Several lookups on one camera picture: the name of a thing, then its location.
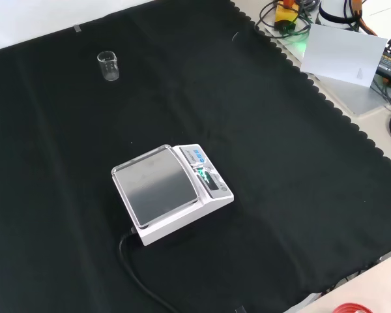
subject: glass beaker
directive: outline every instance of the glass beaker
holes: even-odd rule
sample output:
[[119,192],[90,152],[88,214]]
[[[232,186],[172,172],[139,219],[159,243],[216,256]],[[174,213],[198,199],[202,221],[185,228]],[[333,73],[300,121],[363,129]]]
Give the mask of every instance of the glass beaker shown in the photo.
[[119,78],[119,67],[117,66],[117,57],[112,51],[103,51],[97,55],[98,64],[102,69],[103,77],[108,81]]

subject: white paper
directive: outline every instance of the white paper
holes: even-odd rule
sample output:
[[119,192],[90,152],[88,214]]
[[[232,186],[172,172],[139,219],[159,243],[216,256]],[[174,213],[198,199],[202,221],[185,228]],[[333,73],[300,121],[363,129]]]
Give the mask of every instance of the white paper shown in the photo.
[[369,87],[387,39],[313,24],[302,72]]

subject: white surface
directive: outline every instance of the white surface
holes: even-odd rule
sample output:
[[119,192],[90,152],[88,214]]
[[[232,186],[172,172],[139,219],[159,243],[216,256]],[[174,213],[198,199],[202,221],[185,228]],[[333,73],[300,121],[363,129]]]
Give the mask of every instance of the white surface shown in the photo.
[[298,313],[331,313],[343,303],[358,303],[373,313],[391,313],[391,258],[336,288]]
[[301,71],[369,87],[386,42],[381,37],[313,24]]
[[150,0],[0,0],[0,49]]
[[[195,203],[190,204],[185,209],[182,209],[177,213],[174,213],[173,215],[170,215],[160,220],[159,222],[151,224],[145,229],[140,229],[136,224],[135,219],[132,218],[134,226],[137,229],[138,234],[142,239],[142,243],[145,246],[165,237],[166,235],[169,235],[170,233],[173,233],[176,230],[179,230],[185,225],[188,225],[189,223],[192,223],[195,220],[198,220],[199,218],[209,213],[212,213],[213,211],[233,202],[233,200],[235,199],[233,193],[231,193],[230,196],[226,196],[223,198],[212,199],[210,197],[209,193],[207,192],[207,190],[205,190],[204,186],[201,184],[193,169],[185,159],[185,156],[180,150],[180,147],[193,146],[194,145],[178,145],[173,147],[172,149],[182,160],[182,165],[186,168],[186,171],[192,174],[192,177],[194,178],[192,182],[199,192],[199,199]],[[206,156],[202,148],[199,148],[199,150],[202,151],[202,155]]]

